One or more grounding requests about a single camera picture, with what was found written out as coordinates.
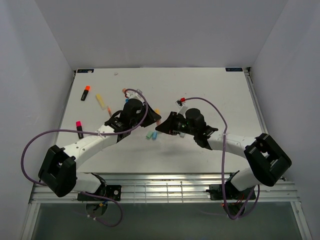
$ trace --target white table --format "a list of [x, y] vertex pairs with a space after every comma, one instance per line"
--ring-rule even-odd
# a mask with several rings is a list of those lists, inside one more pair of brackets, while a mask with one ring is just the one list
[[[85, 101], [81, 95], [91, 86]], [[109, 119], [102, 110], [96, 94], [100, 94], [114, 113], [122, 110], [125, 98], [123, 88], [140, 89], [153, 109], [158, 108], [162, 120], [181, 97], [203, 97], [215, 104], [226, 118], [228, 133], [242, 136], [260, 135], [261, 127], [251, 98], [244, 72], [226, 72], [225, 68], [109, 68], [95, 69], [93, 73], [77, 73], [62, 120], [62, 129], [76, 129], [82, 122], [84, 131], [97, 130]], [[200, 100], [190, 100], [189, 107], [199, 108], [211, 127], [224, 129], [216, 111]], [[156, 140], [147, 140], [146, 134], [155, 124], [139, 127], [116, 145], [105, 148], [86, 161], [79, 171], [85, 173], [220, 173], [221, 151], [199, 147], [192, 136], [185, 138], [159, 134]], [[74, 133], [60, 133], [57, 145], [63, 147], [78, 140]], [[246, 168], [248, 162], [226, 154], [225, 171]]]

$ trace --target blue object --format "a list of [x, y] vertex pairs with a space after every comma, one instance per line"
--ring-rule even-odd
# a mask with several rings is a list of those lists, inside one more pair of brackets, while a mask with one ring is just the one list
[[158, 135], [157, 131], [154, 131], [152, 133], [152, 140], [156, 140], [157, 139], [157, 135]]

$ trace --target cable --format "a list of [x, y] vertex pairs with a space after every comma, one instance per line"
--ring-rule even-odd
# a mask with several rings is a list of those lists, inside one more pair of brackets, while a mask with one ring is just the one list
[[115, 203], [115, 205], [116, 205], [116, 206], [119, 208], [119, 210], [120, 210], [120, 218], [119, 218], [119, 220], [118, 220], [116, 223], [114, 223], [114, 224], [110, 224], [110, 223], [108, 223], [108, 222], [106, 222], [106, 221], [104, 221], [104, 220], [102, 220], [102, 219], [96, 218], [94, 215], [89, 215], [91, 218], [93, 218], [94, 220], [97, 220], [98, 222], [106, 225], [107, 227], [111, 227], [111, 228], [113, 228], [113, 227], [115, 227], [115, 226], [118, 226], [118, 225], [121, 223], [122, 219], [124, 218], [124, 210], [123, 210], [123, 208], [122, 208], [122, 206], [120, 205], [119, 202], [117, 202], [116, 200], [113, 200], [113, 199], [111, 199], [111, 198], [109, 198], [109, 197], [106, 197], [106, 196], [97, 196], [97, 195], [93, 195], [93, 194], [90, 194], [90, 193], [85, 192], [85, 191], [82, 191], [82, 192], [80, 192], [80, 193], [81, 193], [82, 195], [86, 195], [86, 196], [89, 196], [89, 197], [101, 198], [101, 199], [104, 199], [104, 200], [106, 200], [106, 201], [111, 201], [111, 202]]
[[[236, 214], [236, 215], [231, 215], [230, 211], [229, 211], [229, 207], [228, 207], [228, 203], [227, 203], [227, 198], [226, 198], [226, 186], [225, 186], [225, 158], [226, 158], [226, 133], [227, 133], [227, 129], [228, 129], [228, 124], [227, 124], [227, 121], [226, 119], [224, 118], [224, 116], [221, 114], [221, 112], [219, 111], [219, 109], [213, 104], [211, 103], [210, 101], [208, 101], [207, 99], [205, 98], [202, 98], [202, 97], [188, 97], [185, 99], [185, 101], [188, 101], [188, 100], [202, 100], [202, 101], [205, 101], [206, 103], [210, 104], [215, 110], [216, 112], [220, 115], [223, 123], [224, 123], [224, 130], [223, 130], [223, 143], [222, 143], [222, 161], [221, 161], [221, 180], [222, 180], [222, 197], [223, 197], [223, 203], [224, 203], [224, 209], [228, 215], [228, 217], [232, 220], [236, 220], [237, 218], [239, 218], [241, 212], [243, 211], [243, 209], [246, 207], [247, 205], [247, 202], [249, 201], [249, 199], [251, 198], [252, 194], [254, 193], [254, 190], [255, 190], [255, 187], [253, 187], [248, 195], [248, 197], [246, 198], [244, 204], [242, 205], [242, 207], [240, 208], [239, 212]], [[257, 205], [257, 202], [258, 202], [258, 199], [259, 199], [259, 195], [260, 195], [260, 186], [258, 185], [258, 193], [257, 193], [257, 197], [255, 199], [255, 202], [252, 206], [252, 208], [249, 210], [249, 213], [251, 213], [253, 211], [253, 209], [256, 207]]]
[[[114, 135], [120, 135], [120, 134], [126, 134], [126, 133], [129, 133], [129, 132], [132, 132], [133, 130], [135, 130], [136, 128], [138, 128], [145, 120], [145, 118], [147, 117], [147, 114], [148, 114], [148, 110], [149, 110], [149, 105], [148, 105], [148, 102], [146, 100], [146, 98], [137, 90], [135, 89], [132, 89], [132, 88], [128, 88], [124, 91], [124, 94], [126, 94], [127, 91], [133, 91], [137, 94], [139, 94], [144, 102], [145, 102], [145, 113], [143, 115], [143, 118], [141, 119], [141, 121], [133, 128], [131, 129], [128, 129], [126, 131], [121, 131], [121, 132], [111, 132], [111, 133], [100, 133], [101, 136], [114, 136]], [[91, 132], [91, 131], [77, 131], [77, 130], [70, 130], [70, 129], [53, 129], [53, 130], [48, 130], [48, 131], [44, 131], [38, 135], [36, 135], [35, 137], [33, 137], [24, 147], [23, 151], [22, 151], [22, 155], [21, 155], [21, 160], [20, 160], [20, 166], [21, 166], [21, 170], [22, 170], [22, 173], [23, 175], [25, 176], [26, 179], [28, 179], [30, 182], [34, 183], [34, 184], [38, 184], [38, 185], [42, 185], [42, 186], [46, 186], [46, 184], [42, 183], [42, 182], [39, 182], [39, 181], [36, 181], [34, 179], [32, 179], [26, 172], [25, 170], [25, 155], [26, 155], [26, 152], [27, 152], [27, 149], [29, 148], [29, 146], [36, 140], [38, 139], [39, 137], [43, 136], [43, 135], [46, 135], [46, 134], [50, 134], [50, 133], [56, 133], [56, 132], [66, 132], [66, 133], [76, 133], [76, 134], [89, 134], [89, 135], [99, 135], [99, 132]], [[108, 227], [115, 227], [117, 225], [120, 224], [120, 222], [122, 221], [123, 219], [123, 215], [124, 215], [124, 211], [121, 207], [121, 205], [111, 199], [111, 198], [108, 198], [108, 197], [105, 197], [105, 196], [98, 196], [98, 195], [93, 195], [93, 194], [90, 194], [90, 193], [87, 193], [87, 192], [80, 192], [81, 194], [83, 195], [87, 195], [87, 196], [90, 196], [90, 197], [94, 197], [94, 198], [101, 198], [101, 199], [104, 199], [104, 200], [107, 200], [107, 201], [111, 201], [111, 202], [114, 202], [118, 208], [120, 209], [120, 219], [117, 223], [115, 224], [109, 224], [107, 222], [105, 222], [104, 220], [101, 220], [101, 219], [98, 219], [98, 218], [95, 218], [97, 221], [103, 223], [104, 225], [108, 226]]]

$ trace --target yellow block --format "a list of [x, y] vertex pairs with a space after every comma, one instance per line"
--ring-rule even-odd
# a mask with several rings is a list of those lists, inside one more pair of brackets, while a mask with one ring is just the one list
[[98, 100], [98, 103], [100, 104], [100, 107], [102, 110], [106, 109], [106, 105], [104, 103], [104, 100], [102, 99], [102, 96], [98, 93], [95, 95], [96, 99]]

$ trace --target gray wall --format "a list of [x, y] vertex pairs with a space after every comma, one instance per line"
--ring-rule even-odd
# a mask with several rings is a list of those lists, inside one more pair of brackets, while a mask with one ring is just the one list
[[289, 0], [252, 67], [270, 134], [292, 159], [314, 239], [320, 239], [320, 3]]
[[76, 68], [251, 66], [288, 0], [36, 0]]
[[[20, 170], [26, 143], [56, 128], [73, 72], [34, 0], [0, 0], [0, 238], [20, 236], [32, 184]], [[53, 135], [31, 145], [37, 176]]]

